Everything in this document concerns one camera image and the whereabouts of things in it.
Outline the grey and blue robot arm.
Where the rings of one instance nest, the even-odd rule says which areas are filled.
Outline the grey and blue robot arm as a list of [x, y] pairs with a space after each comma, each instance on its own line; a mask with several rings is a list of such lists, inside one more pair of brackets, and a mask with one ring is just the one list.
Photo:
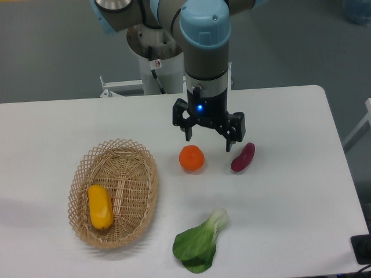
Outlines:
[[192, 127], [217, 131], [226, 150], [245, 135], [243, 112], [229, 114], [228, 51], [230, 17], [261, 1], [91, 1], [102, 27], [119, 32], [143, 25], [149, 34], [161, 31], [184, 54], [187, 99], [173, 105], [173, 125], [189, 141]]

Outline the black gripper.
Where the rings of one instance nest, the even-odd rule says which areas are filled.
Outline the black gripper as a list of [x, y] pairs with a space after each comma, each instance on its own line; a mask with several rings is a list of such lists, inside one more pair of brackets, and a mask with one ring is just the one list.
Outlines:
[[172, 124], [180, 128], [185, 134], [185, 140], [190, 141], [194, 119], [201, 122], [215, 122], [214, 129], [222, 135], [225, 140], [225, 150], [229, 152], [236, 142], [242, 142], [246, 133], [245, 114], [235, 112], [229, 114], [227, 111], [227, 89], [213, 97], [202, 97], [187, 91], [187, 100], [178, 98], [172, 108]]

